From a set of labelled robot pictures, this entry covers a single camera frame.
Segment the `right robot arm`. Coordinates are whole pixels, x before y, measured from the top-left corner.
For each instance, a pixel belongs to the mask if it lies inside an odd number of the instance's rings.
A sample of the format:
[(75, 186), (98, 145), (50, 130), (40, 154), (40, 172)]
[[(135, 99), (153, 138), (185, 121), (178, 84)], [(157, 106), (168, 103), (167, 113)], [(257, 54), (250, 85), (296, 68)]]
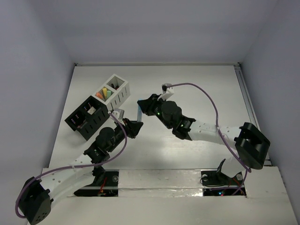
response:
[(261, 170), (268, 154), (270, 141), (252, 123), (240, 127), (219, 127), (182, 114), (174, 101), (152, 94), (137, 102), (142, 113), (156, 116), (177, 138), (189, 141), (206, 141), (224, 145), (232, 156), (223, 159), (216, 171), (219, 183), (228, 183), (236, 174), (247, 169)]

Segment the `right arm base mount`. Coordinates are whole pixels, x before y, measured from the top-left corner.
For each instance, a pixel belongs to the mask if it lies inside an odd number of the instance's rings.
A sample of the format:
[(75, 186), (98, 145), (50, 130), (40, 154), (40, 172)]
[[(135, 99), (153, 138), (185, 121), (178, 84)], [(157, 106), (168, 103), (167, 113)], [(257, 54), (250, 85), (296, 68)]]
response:
[(230, 178), (221, 173), (225, 159), (221, 161), (216, 170), (201, 171), (200, 184), (202, 184), (203, 196), (246, 196), (242, 173)]

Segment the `grey orange-tipped highlighter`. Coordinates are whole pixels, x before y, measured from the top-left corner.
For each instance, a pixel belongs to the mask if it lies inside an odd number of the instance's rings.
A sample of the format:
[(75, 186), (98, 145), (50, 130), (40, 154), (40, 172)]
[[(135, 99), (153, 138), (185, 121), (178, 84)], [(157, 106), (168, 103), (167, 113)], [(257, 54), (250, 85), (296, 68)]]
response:
[(103, 96), (102, 96), (99, 92), (97, 92), (97, 93), (95, 94), (95, 96), (98, 97), (98, 98), (100, 98), (100, 99), (103, 99)]

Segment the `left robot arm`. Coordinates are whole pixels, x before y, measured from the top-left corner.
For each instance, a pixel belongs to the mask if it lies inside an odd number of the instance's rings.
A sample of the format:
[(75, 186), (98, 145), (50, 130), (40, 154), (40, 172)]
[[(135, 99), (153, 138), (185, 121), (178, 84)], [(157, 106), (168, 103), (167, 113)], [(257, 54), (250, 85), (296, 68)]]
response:
[(36, 177), (29, 178), (15, 203), (16, 215), (36, 225), (43, 221), (52, 208), (63, 198), (80, 188), (103, 182), (103, 164), (113, 161), (110, 153), (120, 143), (127, 144), (134, 139), (143, 122), (112, 117), (116, 127), (105, 127), (91, 146), (67, 166), (51, 169)]

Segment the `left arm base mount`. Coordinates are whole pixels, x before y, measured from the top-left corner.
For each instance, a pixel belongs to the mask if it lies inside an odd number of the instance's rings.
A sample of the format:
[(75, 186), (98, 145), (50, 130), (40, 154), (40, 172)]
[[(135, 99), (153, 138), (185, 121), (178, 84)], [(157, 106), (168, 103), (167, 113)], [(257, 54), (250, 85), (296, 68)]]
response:
[(108, 170), (102, 178), (74, 192), (77, 197), (117, 197), (119, 170)]

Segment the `blue highlighter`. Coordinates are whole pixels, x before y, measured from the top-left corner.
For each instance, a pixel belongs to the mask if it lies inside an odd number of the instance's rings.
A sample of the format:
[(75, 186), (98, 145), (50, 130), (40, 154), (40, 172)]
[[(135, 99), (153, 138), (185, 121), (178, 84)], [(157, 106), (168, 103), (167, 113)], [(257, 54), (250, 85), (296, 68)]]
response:
[(141, 122), (142, 121), (142, 110), (140, 108), (140, 106), (138, 105), (138, 108), (137, 108), (137, 122)]

